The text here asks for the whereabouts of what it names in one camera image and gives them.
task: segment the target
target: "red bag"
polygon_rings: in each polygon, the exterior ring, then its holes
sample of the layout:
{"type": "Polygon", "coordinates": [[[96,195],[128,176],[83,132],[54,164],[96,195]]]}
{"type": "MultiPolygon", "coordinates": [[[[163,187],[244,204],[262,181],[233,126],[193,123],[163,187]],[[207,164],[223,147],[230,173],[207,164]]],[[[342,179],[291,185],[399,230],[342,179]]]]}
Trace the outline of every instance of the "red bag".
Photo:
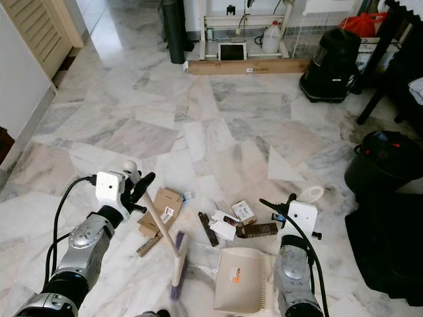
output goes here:
{"type": "Polygon", "coordinates": [[[386,12],[371,15],[362,13],[359,17],[345,18],[339,27],[357,34],[360,38],[374,38],[376,36],[375,24],[383,22],[387,15],[386,12]]]}

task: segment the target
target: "wooden door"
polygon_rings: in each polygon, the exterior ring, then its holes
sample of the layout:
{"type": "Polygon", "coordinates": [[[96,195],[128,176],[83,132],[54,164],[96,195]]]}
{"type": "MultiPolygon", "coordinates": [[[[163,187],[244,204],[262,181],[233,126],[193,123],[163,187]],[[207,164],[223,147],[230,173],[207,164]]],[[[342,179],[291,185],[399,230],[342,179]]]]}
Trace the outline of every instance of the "wooden door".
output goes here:
{"type": "Polygon", "coordinates": [[[50,78],[72,48],[51,1],[55,0],[0,0],[50,78]]]}

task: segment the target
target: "white plastic jug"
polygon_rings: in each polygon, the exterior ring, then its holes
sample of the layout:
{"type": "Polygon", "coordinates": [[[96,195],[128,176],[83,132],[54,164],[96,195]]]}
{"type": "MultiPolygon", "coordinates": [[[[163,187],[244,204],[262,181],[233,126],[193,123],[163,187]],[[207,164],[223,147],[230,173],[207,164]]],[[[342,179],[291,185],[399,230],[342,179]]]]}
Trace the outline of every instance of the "white plastic jug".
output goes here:
{"type": "Polygon", "coordinates": [[[263,34],[262,49],[264,53],[276,53],[279,50],[280,32],[278,21],[273,21],[270,28],[263,34]]]}

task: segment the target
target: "wooden broom handle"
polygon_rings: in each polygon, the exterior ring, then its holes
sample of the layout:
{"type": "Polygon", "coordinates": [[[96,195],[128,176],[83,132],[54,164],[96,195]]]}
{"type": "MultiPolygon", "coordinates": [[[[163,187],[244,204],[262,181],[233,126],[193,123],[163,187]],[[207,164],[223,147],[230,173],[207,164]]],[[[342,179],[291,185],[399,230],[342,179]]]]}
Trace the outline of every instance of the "wooden broom handle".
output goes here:
{"type": "Polygon", "coordinates": [[[169,246],[171,247],[172,252],[174,253],[174,256],[176,258],[179,258],[179,252],[176,249],[176,246],[174,245],[171,236],[169,236],[169,233],[167,232],[167,229],[166,229],[165,225],[163,224],[161,218],[156,213],[156,210],[154,208],[154,204],[153,204],[148,192],[145,192],[145,194],[142,197],[142,200],[144,201],[144,205],[149,210],[151,216],[153,217],[154,221],[156,222],[156,225],[159,227],[160,232],[162,233],[163,237],[165,238],[167,243],[169,243],[169,246]]]}

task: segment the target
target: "black vacuum cleaner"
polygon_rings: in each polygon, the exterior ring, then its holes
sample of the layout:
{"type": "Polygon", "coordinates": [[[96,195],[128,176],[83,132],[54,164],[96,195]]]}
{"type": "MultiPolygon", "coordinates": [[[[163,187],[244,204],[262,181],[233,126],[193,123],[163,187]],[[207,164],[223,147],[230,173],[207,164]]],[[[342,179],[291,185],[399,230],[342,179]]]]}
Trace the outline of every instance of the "black vacuum cleaner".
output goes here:
{"type": "Polygon", "coordinates": [[[342,102],[356,82],[361,38],[335,28],[325,32],[299,86],[311,102],[342,102]]]}

